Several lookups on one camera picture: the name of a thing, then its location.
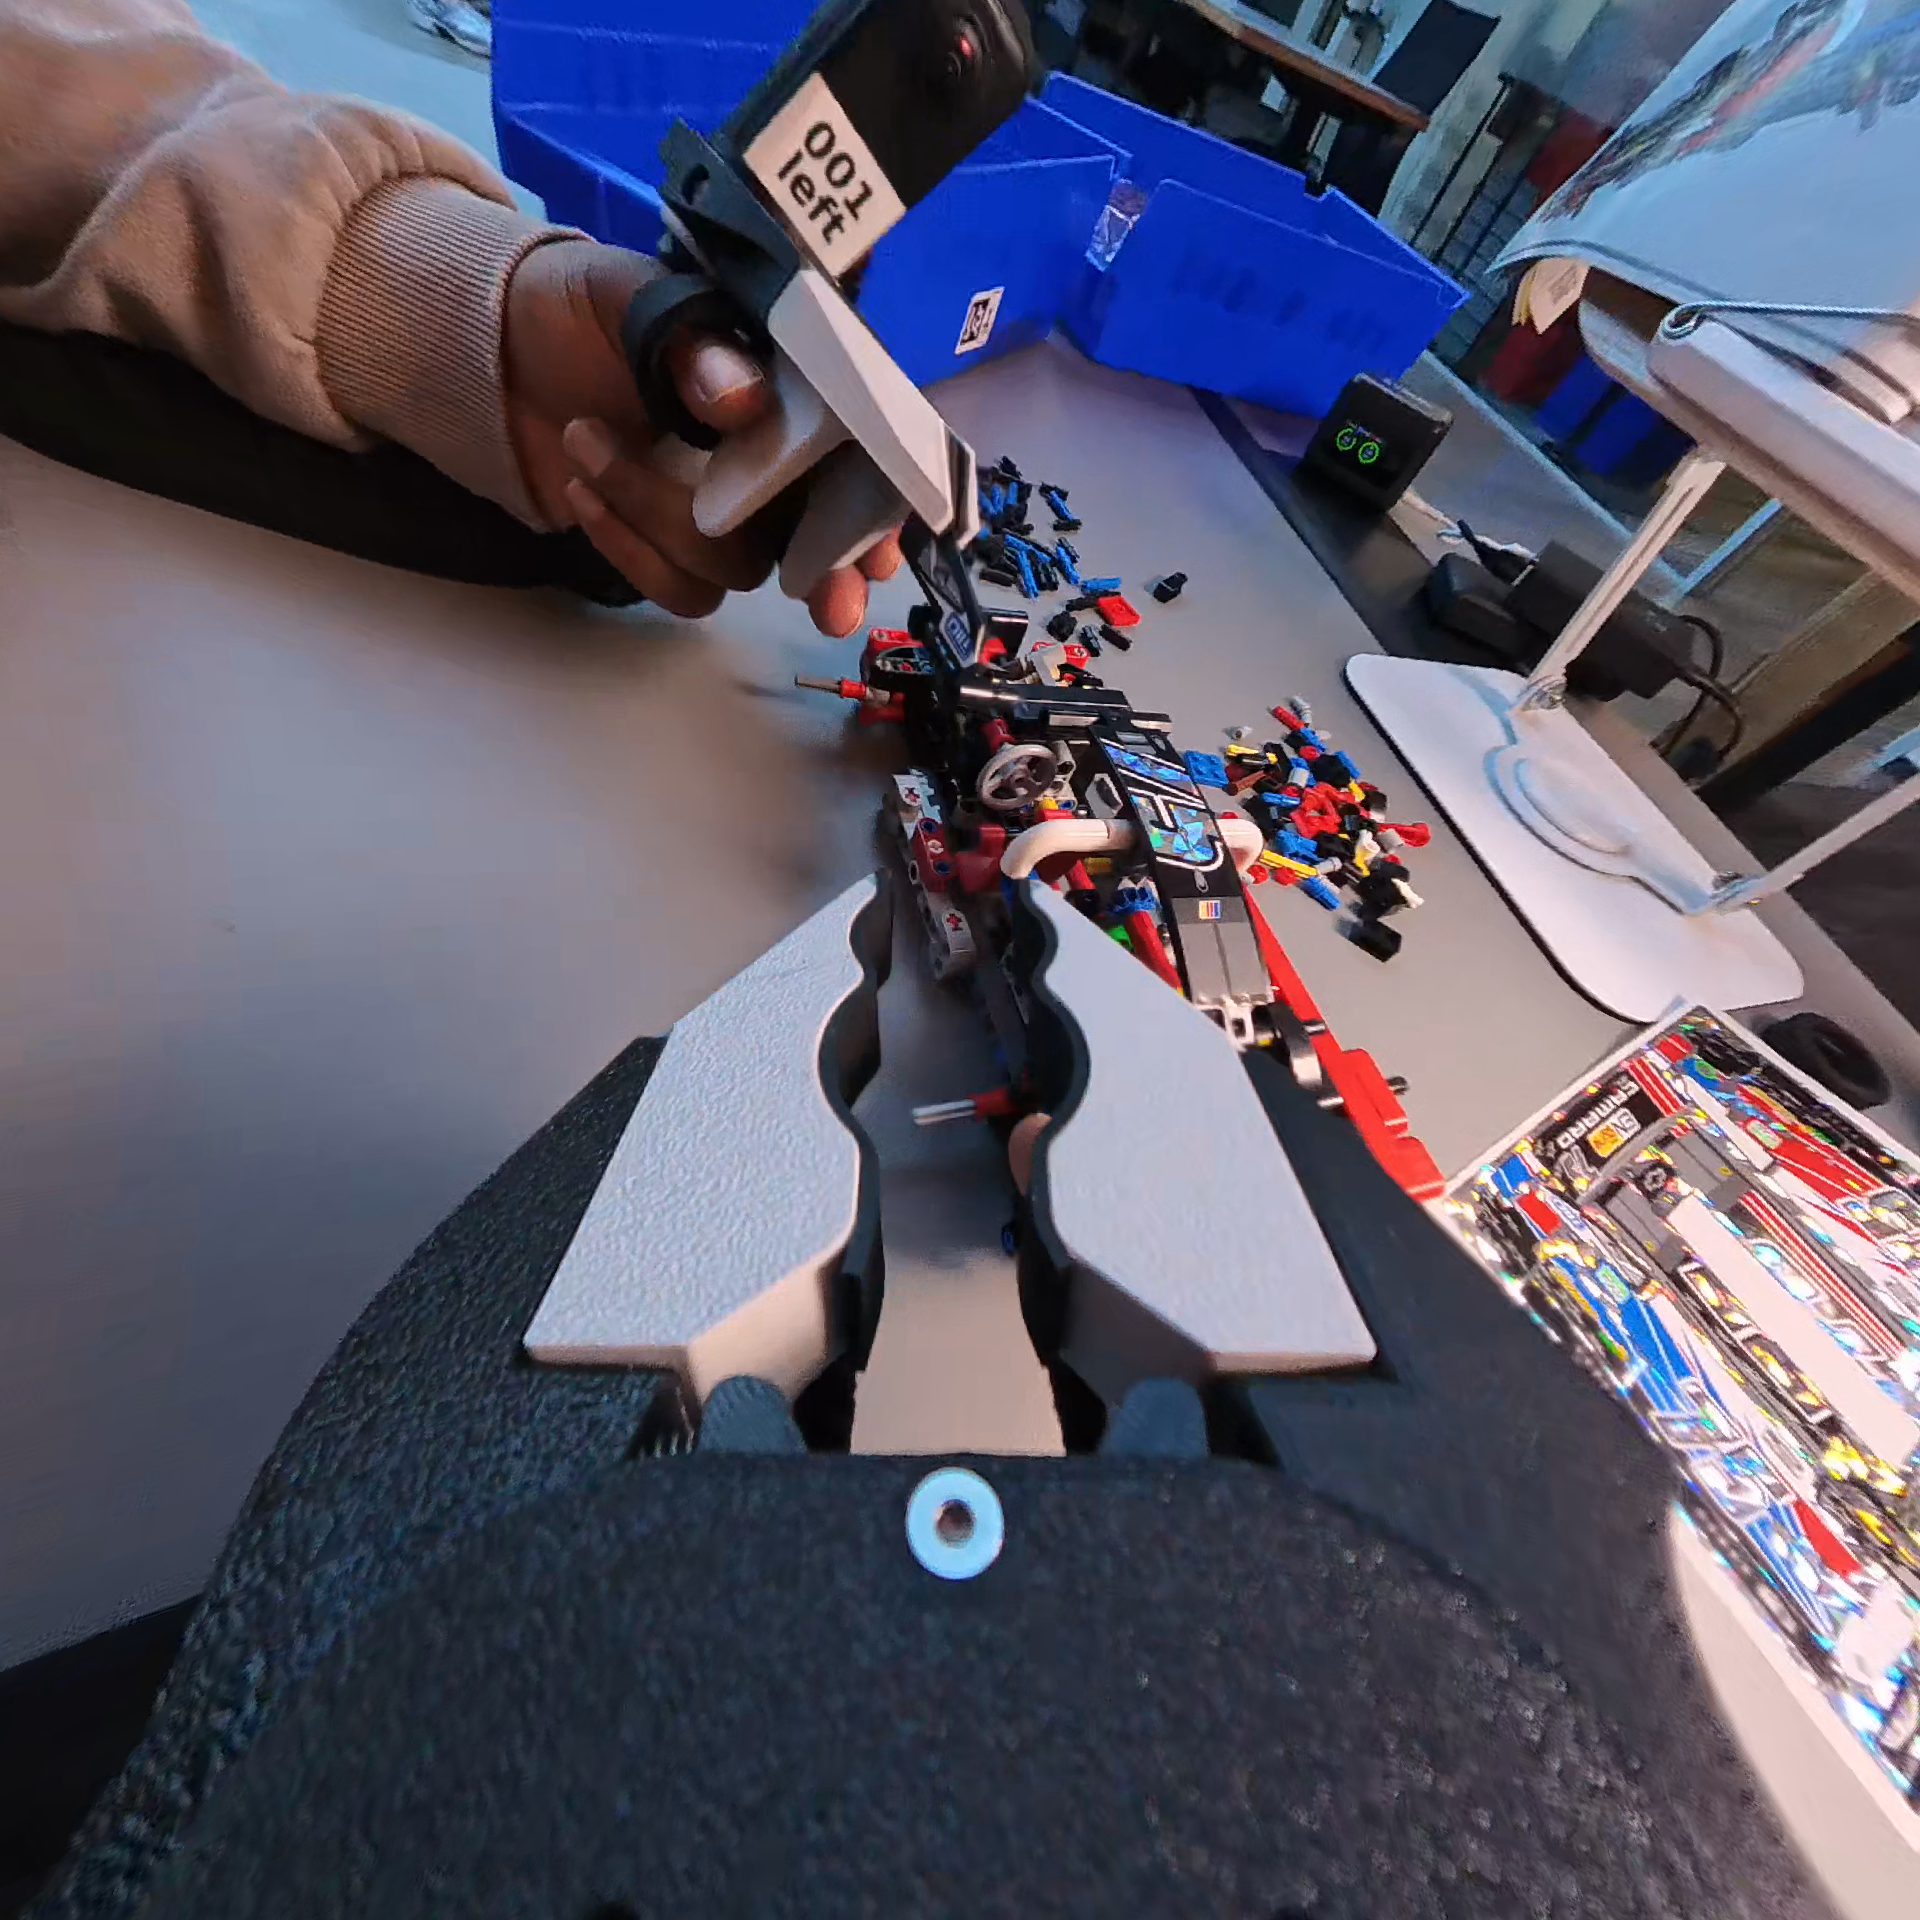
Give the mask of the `lego car chassis assembly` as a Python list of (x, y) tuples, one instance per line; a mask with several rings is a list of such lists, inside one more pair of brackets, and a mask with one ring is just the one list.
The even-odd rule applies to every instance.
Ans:
[(851, 678), (795, 675), (798, 687), (839, 698), (868, 725), (902, 726), (918, 760), (937, 770), (1014, 742), (1171, 733), (1164, 710), (1135, 707), (1118, 687), (1078, 678), (1073, 662), (1041, 666), (1023, 646), (1006, 646), (999, 611), (976, 594), (966, 539), (911, 519), (902, 542), (922, 587), (902, 641), (872, 630)]

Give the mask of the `lego car cockpit assembly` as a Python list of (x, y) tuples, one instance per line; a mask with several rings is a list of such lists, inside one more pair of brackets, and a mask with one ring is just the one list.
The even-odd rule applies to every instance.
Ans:
[(979, 768), (954, 758), (898, 773), (881, 814), (930, 971), (974, 984), (1006, 1063), (1004, 1090), (918, 1107), (918, 1122), (1009, 1126), (1043, 1106), (1025, 1057), (1034, 965), (1019, 953), (1015, 909), (1051, 894), (1240, 1051), (1286, 1063), (1411, 1198), (1438, 1200), (1444, 1177), (1411, 1130), (1402, 1085), (1332, 1037), (1267, 922), (1252, 877), (1276, 869), (1259, 830), (1212, 802), (1224, 782), (1198, 774), (1198, 755), (1128, 726), (1027, 737), (991, 721), (980, 735)]

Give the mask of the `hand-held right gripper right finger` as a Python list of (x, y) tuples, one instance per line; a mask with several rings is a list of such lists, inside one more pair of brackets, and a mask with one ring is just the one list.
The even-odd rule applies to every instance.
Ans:
[(1321, 1375), (1377, 1338), (1227, 1034), (1035, 880), (1031, 1202), (1059, 1353), (1099, 1395), (1145, 1377)]

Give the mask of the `person's left forearm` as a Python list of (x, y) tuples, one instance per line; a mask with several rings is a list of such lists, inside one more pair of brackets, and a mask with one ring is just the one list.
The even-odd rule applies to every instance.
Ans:
[(460, 139), (289, 89), (186, 3), (2, 6), (4, 321), (172, 354), (542, 531), (503, 325), (516, 266), (564, 240)]

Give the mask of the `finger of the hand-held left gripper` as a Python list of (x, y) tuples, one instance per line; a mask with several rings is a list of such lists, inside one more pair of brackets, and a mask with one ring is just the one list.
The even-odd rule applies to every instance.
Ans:
[(979, 531), (976, 454), (836, 283), (803, 266), (769, 312), (775, 347), (936, 537)]

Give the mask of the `large blue parts bin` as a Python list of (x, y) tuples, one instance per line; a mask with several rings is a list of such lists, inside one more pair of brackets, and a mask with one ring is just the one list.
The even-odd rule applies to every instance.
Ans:
[(1092, 240), (1062, 333), (1107, 367), (1324, 416), (1355, 375), (1402, 377), (1468, 302), (1335, 189), (1057, 73), (1041, 93), (1124, 153), (1143, 202)]
[[(716, 129), (810, 1), (492, 6), (498, 168), (552, 223), (651, 253), (667, 126)], [(1041, 344), (1089, 264), (1128, 159), (1047, 102), (1015, 119), (872, 253), (855, 307), (922, 385)]]

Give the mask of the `black power adapter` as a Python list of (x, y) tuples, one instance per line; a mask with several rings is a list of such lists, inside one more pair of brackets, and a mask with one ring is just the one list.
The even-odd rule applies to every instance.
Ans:
[[(1471, 539), (1466, 550), (1432, 563), (1420, 602), (1442, 632), (1527, 674), (1561, 637), (1599, 581), (1600, 567), (1561, 542), (1547, 542), (1529, 555)], [(1569, 690), (1610, 704), (1626, 694), (1655, 698), (1679, 681), (1694, 687), (1705, 681), (1722, 694), (1722, 664), (1722, 639), (1705, 621), (1631, 590), (1571, 662)]]

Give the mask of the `white book stand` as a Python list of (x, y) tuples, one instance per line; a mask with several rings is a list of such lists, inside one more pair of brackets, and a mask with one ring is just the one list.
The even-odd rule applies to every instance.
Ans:
[(1587, 294), (1602, 370), (1691, 435), (1664, 490), (1543, 657), (1518, 675), (1466, 662), (1353, 656), (1360, 707), (1438, 803), (1563, 977), (1606, 1013), (1736, 1013), (1795, 1000), (1803, 971), (1760, 902), (1919, 802), (1873, 798), (1756, 877), (1715, 869), (1569, 707), (1569, 672), (1728, 466), (1912, 601), (1919, 587), (1915, 311), (1686, 302), (1655, 325), (1619, 285)]

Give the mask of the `black device with green display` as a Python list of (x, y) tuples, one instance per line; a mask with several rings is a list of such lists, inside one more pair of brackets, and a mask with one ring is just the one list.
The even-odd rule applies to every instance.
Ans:
[(1395, 377), (1360, 373), (1315, 427), (1298, 474), (1387, 514), (1428, 466), (1454, 422), (1450, 407)]

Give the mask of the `person's left hand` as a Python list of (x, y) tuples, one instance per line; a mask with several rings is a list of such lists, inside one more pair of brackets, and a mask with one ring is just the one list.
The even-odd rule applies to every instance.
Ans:
[(729, 534), (699, 531), (706, 454), (655, 424), (619, 341), (655, 277), (655, 259), (583, 238), (528, 253), (503, 304), (503, 399), (540, 515), (583, 531), (642, 599), (706, 616), (775, 570), (795, 510), (775, 503)]

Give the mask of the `black lego tire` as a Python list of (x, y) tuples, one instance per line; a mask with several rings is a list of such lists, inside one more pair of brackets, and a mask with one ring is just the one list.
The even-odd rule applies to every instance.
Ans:
[(1882, 1057), (1828, 1015), (1792, 1013), (1758, 1026), (1766, 1043), (1843, 1104), (1867, 1112), (1891, 1098)]

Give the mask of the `pile of blue lego pins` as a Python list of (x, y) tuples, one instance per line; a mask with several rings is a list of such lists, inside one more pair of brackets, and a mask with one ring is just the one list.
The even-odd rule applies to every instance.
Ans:
[(968, 567), (992, 611), (1019, 611), (1089, 656), (1135, 648), (1140, 611), (1118, 576), (1086, 563), (1067, 488), (999, 459), (976, 470), (976, 519)]

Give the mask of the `pile of mixed lego pieces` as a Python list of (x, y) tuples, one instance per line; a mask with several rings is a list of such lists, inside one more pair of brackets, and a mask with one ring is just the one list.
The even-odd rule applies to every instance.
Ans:
[(1187, 774), (1259, 830), (1255, 880), (1315, 901), (1348, 943), (1392, 962), (1403, 949), (1402, 915), (1424, 904), (1409, 855), (1428, 847), (1432, 825), (1398, 817), (1307, 701), (1281, 701), (1267, 715), (1270, 729), (1227, 726), (1218, 752), (1182, 752)]

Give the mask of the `shiny sticker sheet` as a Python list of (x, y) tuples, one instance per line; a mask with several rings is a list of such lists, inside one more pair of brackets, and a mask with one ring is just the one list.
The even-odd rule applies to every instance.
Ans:
[(1914, 1808), (1915, 1154), (1689, 1006), (1438, 1214), (1672, 1455), (1694, 1529)]

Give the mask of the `lego instruction booklet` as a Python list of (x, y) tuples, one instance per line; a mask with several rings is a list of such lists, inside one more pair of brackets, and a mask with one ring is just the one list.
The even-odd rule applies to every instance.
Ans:
[(1496, 272), (1584, 266), (1915, 417), (1919, 3), (1732, 3)]

